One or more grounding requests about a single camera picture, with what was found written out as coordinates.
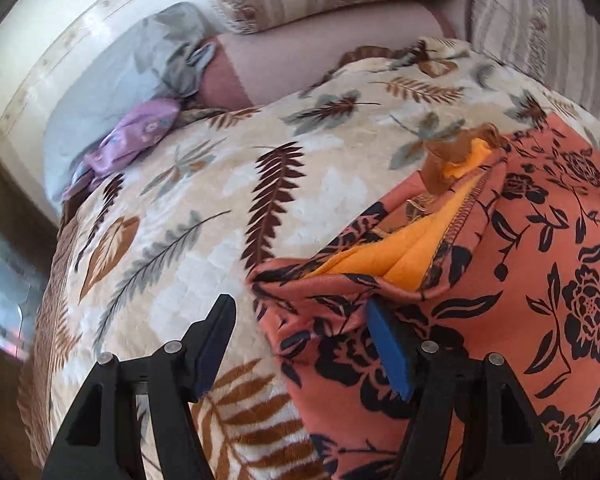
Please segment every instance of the blue gripper pad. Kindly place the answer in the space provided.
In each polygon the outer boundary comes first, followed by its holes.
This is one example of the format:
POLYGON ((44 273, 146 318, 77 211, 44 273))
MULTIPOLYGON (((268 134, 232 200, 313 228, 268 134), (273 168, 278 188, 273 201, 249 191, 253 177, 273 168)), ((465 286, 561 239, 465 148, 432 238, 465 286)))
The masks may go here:
POLYGON ((398 320, 394 314, 379 305, 376 298, 366 302, 366 325, 369 328, 380 361, 384 366, 391 389, 400 395, 402 400, 409 401, 413 397, 414 380, 408 354, 403 350, 396 330, 398 320))

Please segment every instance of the bed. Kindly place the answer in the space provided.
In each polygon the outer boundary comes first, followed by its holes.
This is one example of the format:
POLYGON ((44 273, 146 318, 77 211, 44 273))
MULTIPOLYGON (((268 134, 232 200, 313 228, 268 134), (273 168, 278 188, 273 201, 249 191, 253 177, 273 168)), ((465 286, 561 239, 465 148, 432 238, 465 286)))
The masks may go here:
MULTIPOLYGON (((22 377, 20 409, 37 463, 96 355, 150 354, 225 293, 236 300, 236 329, 215 386, 192 407, 216 478, 361 478, 356 468, 368 462, 343 452, 334 464, 333 442, 305 427, 290 395, 297 381, 280 373, 280 356, 258 327, 265 313, 245 286, 250 270, 274 256, 318 253, 421 168, 425 140, 461 127, 493 123, 512 134, 551 116, 600 150, 600 120, 469 43, 422 38, 402 47, 352 50, 343 58, 352 62, 312 88, 185 126, 85 200, 59 235, 22 377)), ((533 361, 536 348, 526 351, 533 361)), ((586 421, 555 447, 561 465, 600 418, 600 384, 590 387, 586 421)), ((146 399, 138 420, 147 476, 158 479, 146 399)), ((364 440, 339 445, 381 449, 364 440)), ((391 460, 375 462, 386 472, 391 460)))

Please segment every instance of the metal screw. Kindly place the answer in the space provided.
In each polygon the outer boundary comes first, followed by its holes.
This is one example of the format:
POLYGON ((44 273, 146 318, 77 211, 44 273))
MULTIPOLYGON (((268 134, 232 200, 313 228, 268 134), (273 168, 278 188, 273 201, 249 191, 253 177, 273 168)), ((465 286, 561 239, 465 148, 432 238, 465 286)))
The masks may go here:
POLYGON ((99 365, 105 365, 109 363, 112 359, 113 354, 111 352, 103 352, 102 354, 98 355, 96 361, 98 361, 99 365))
POLYGON ((440 349, 440 346, 435 341, 423 341, 420 348, 427 354, 435 354, 440 349))
POLYGON ((167 354, 177 354, 180 350, 182 350, 182 343, 180 341, 169 341, 164 346, 164 351, 167 354))
POLYGON ((489 362, 492 365, 502 366, 504 364, 504 357, 496 352, 492 352, 489 354, 489 362))

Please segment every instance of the brown fern print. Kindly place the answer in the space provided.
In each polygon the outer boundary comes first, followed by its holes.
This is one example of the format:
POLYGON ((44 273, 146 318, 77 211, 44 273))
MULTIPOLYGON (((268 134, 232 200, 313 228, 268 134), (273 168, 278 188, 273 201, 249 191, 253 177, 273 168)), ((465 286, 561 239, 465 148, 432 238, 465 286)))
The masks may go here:
POLYGON ((250 480, 252 472, 261 475, 269 470, 266 475, 275 480, 325 478, 311 440, 306 434, 301 439, 296 435, 304 431, 302 421, 271 421, 291 398, 288 394, 271 395, 275 375, 254 373, 259 362, 254 359, 218 378, 211 391, 191 409, 214 477, 227 480, 231 471, 237 471, 238 480, 250 480), (221 438, 214 442, 212 435, 218 433, 221 438), (291 436, 293 441, 286 442, 291 436), (288 470, 277 474, 276 470, 282 468, 288 470))
POLYGON ((447 48, 455 48, 456 45, 458 44, 456 42, 456 40, 450 40, 449 38, 432 38, 432 39, 437 41, 438 43, 443 44, 447 48))
POLYGON ((61 370, 69 359, 71 350, 80 342, 82 334, 72 335, 66 325, 67 307, 64 306, 58 315, 58 325, 54 335, 54 344, 51 351, 49 371, 51 374, 61 370))
POLYGON ((301 156, 300 146, 296 142, 288 142, 265 153, 256 161, 260 180, 253 189, 256 196, 249 209, 253 216, 246 232, 247 247, 240 257, 241 260, 247 260, 244 264, 247 270, 273 258, 271 239, 276 237, 274 229, 280 225, 278 216, 286 213, 281 204, 294 200, 288 190, 298 185, 291 182, 291 179, 304 176, 304 173, 295 169, 304 166, 298 160, 301 156))
POLYGON ((379 105, 380 103, 361 103, 359 90, 350 90, 342 95, 323 94, 315 102, 315 106, 300 110, 287 117, 280 117, 285 124, 296 125, 294 137, 307 134, 318 127, 326 130, 340 126, 348 121, 359 105, 379 105))
POLYGON ((558 110, 559 112, 562 112, 564 115, 570 117, 571 119, 580 120, 580 115, 578 114, 576 107, 573 106, 571 103, 561 101, 560 99, 547 94, 544 94, 544 97, 546 97, 547 100, 552 104, 552 107, 558 110))
POLYGON ((417 103, 427 104, 451 104, 461 98, 463 88, 448 88, 436 86, 424 81, 417 81, 408 77, 398 76, 391 81, 375 81, 373 84, 383 84, 386 91, 394 97, 400 97, 403 101, 413 99, 417 103))
POLYGON ((116 198, 120 194, 120 190, 122 189, 122 185, 124 184, 124 181, 125 181, 125 178, 120 173, 120 174, 117 174, 112 179, 112 181, 107 184, 107 187, 105 187, 104 195, 103 195, 104 203, 102 204, 102 209, 100 210, 100 214, 97 216, 95 222, 93 223, 93 227, 91 227, 91 231, 89 232, 89 237, 87 238, 87 243, 85 243, 82 250, 80 250, 80 252, 78 253, 78 257, 75 259, 74 272, 78 272, 78 265, 80 265, 80 261, 82 260, 82 257, 84 256, 84 251, 87 250, 87 247, 89 247, 89 245, 91 245, 91 242, 93 242, 93 239, 96 237, 96 234, 98 233, 98 229, 104 222, 105 218, 107 217, 107 213, 109 212, 109 209, 111 209, 111 206, 113 206, 114 202, 116 201, 116 198))
POLYGON ((244 110, 238 110, 235 112, 227 112, 225 114, 216 115, 210 118, 207 123, 209 127, 215 128, 216 130, 222 130, 223 128, 231 128, 240 121, 250 119, 260 111, 258 107, 245 108, 244 110))

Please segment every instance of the pink cushion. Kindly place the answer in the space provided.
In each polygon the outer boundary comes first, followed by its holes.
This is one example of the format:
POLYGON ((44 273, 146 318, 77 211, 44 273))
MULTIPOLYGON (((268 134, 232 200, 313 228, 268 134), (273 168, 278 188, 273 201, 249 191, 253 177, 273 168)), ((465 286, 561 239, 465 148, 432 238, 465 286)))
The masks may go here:
POLYGON ((221 34, 210 40, 218 50, 205 70, 200 98, 209 107, 231 110, 267 105, 320 81, 359 46, 398 50, 419 36, 456 36, 429 0, 347 7, 248 36, 221 34))

